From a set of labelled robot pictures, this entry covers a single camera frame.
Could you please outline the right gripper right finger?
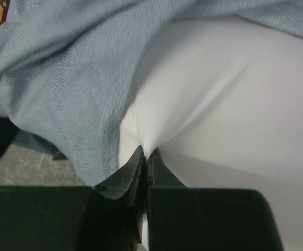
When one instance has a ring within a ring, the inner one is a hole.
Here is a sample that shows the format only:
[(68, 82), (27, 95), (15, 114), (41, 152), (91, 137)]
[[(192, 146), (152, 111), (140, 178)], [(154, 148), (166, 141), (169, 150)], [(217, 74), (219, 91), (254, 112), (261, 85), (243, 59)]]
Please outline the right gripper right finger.
[(159, 150), (147, 163), (150, 250), (282, 250), (271, 208), (252, 189), (189, 188)]

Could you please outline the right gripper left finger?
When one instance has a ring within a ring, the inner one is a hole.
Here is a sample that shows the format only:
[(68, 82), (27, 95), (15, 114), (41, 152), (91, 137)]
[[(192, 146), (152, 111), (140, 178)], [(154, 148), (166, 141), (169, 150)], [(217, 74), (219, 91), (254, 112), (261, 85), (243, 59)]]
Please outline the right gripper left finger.
[(137, 250), (144, 153), (94, 187), (0, 186), (0, 250)]

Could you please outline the white pillow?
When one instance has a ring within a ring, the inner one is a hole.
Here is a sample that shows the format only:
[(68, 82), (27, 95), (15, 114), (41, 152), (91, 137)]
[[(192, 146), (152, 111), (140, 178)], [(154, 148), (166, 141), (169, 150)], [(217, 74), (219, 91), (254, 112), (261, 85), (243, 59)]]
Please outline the white pillow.
[(159, 149), (193, 187), (251, 188), (286, 250), (303, 250), (303, 39), (235, 17), (173, 22), (148, 44), (119, 165)]

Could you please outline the blue-grey pillowcase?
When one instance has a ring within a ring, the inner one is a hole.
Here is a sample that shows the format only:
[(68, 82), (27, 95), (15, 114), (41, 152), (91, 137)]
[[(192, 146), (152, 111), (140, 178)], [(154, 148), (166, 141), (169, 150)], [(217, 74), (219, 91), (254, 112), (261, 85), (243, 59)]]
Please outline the blue-grey pillowcase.
[(174, 20), (234, 14), (303, 38), (303, 1), (11, 1), (0, 27), (0, 117), (53, 143), (95, 185), (148, 41)]

